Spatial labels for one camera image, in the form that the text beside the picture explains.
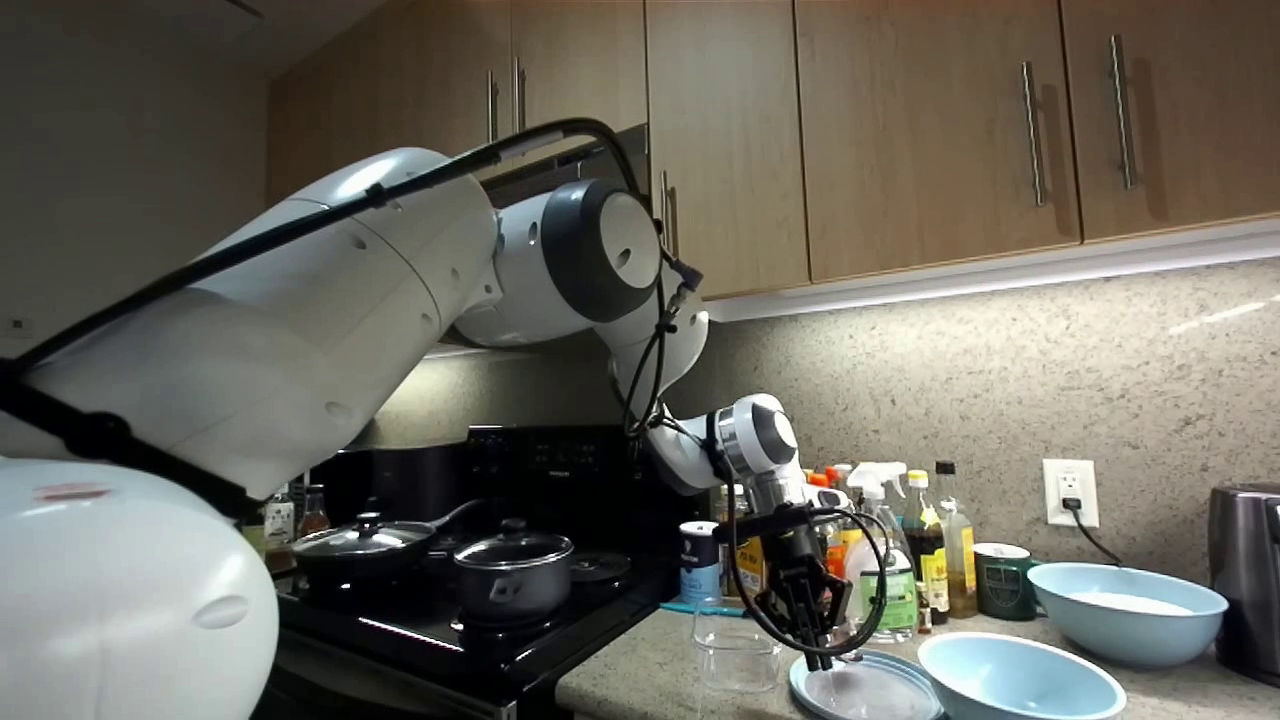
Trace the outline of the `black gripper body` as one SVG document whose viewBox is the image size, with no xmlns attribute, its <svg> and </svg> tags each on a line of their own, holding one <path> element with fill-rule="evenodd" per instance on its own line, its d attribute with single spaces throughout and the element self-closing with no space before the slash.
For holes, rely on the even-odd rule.
<svg viewBox="0 0 1280 720">
<path fill-rule="evenodd" d="M 767 559 L 767 584 L 757 608 L 776 630 L 832 630 L 843 613 L 848 584 L 826 570 L 827 512 L 784 503 L 757 526 Z"/>
</svg>

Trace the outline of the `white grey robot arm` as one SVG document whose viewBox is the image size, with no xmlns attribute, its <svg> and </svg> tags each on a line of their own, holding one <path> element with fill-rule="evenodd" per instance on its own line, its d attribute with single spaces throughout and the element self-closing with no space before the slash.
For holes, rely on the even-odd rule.
<svg viewBox="0 0 1280 720">
<path fill-rule="evenodd" d="M 472 155 L 391 148 L 4 366 L 4 412 L 41 446 L 4 464 L 0 720 L 249 720 L 281 605 L 242 526 L 446 337 L 578 331 L 675 490 L 739 483 L 764 532 L 819 515 L 779 402 L 664 408 L 707 322 L 634 192 L 499 210 Z"/>
</svg>

